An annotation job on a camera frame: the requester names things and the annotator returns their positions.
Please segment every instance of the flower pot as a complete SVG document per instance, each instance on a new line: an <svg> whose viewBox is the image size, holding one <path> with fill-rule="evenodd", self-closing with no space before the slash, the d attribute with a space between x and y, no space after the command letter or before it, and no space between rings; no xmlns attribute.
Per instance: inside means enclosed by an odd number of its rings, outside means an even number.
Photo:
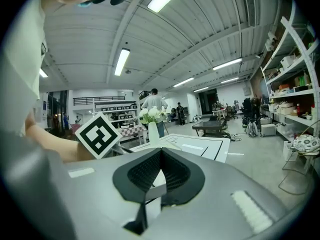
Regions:
<svg viewBox="0 0 320 240"><path fill-rule="evenodd" d="M149 131L149 142L151 145L157 144L159 142L159 133L157 124L155 122L150 122L148 124Z"/></svg>

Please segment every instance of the ceiling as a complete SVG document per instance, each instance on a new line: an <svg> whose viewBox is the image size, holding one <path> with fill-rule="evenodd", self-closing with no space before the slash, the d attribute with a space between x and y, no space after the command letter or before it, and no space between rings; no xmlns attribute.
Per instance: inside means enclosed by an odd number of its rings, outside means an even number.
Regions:
<svg viewBox="0 0 320 240"><path fill-rule="evenodd" d="M264 51L280 7L280 0L256 0L252 27L246 0L172 0L159 13L147 8L150 1L50 8L42 64L49 77L40 79L40 90L170 91L190 77L195 80L177 89L196 90L233 77L246 80L261 63L255 55ZM115 76L121 48L131 53ZM241 65L212 70L240 57Z"/></svg>

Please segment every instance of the black and white square marker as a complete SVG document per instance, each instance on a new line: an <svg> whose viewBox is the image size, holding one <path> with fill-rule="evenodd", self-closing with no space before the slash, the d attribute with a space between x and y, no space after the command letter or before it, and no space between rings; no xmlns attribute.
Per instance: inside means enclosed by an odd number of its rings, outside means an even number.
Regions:
<svg viewBox="0 0 320 240"><path fill-rule="evenodd" d="M101 159L122 135L102 112L81 126L75 135L96 159Z"/></svg>

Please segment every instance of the bottle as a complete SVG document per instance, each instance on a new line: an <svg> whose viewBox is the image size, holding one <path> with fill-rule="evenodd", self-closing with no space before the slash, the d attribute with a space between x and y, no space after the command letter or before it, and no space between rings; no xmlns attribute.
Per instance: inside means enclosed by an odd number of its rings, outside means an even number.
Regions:
<svg viewBox="0 0 320 240"><path fill-rule="evenodd" d="M305 85L308 85L308 84L311 83L310 77L308 76L308 74L306 73L306 71L304 71L303 78L304 78L304 84L305 84Z"/></svg>
<svg viewBox="0 0 320 240"><path fill-rule="evenodd" d="M299 103L296 105L296 114L298 116L300 116L300 104Z"/></svg>

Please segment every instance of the railing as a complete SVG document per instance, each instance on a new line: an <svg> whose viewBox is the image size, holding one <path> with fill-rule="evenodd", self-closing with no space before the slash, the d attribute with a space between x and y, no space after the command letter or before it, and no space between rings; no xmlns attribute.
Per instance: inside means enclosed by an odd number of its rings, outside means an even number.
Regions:
<svg viewBox="0 0 320 240"><path fill-rule="evenodd" d="M93 102L107 102L107 101L124 101L124 96L111 96L111 97L83 97L83 98L73 98L73 105L90 105Z"/></svg>
<svg viewBox="0 0 320 240"><path fill-rule="evenodd" d="M139 100L144 99L144 98L147 97L150 93L151 93L150 91L146 91L146 90L140 92L140 93L139 93Z"/></svg>

